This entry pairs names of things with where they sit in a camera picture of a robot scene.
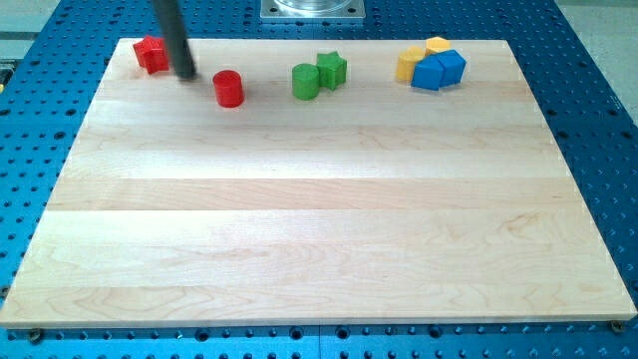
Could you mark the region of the black cylindrical robot arm stick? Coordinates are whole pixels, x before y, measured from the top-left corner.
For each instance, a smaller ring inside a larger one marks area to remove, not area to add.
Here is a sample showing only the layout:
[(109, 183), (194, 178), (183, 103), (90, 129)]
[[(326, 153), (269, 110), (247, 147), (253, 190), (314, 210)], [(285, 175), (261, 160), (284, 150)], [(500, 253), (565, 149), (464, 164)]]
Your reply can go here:
[(196, 68), (188, 45), (179, 2), (177, 0), (152, 0), (151, 3), (175, 75), (181, 80), (194, 79)]

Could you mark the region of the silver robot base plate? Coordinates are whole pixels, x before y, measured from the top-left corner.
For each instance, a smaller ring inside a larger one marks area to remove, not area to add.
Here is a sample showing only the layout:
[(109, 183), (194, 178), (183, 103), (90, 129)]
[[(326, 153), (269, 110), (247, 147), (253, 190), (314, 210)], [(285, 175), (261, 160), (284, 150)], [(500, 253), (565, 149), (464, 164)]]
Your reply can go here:
[(363, 19), (364, 0), (261, 0), (260, 17), (269, 20)]

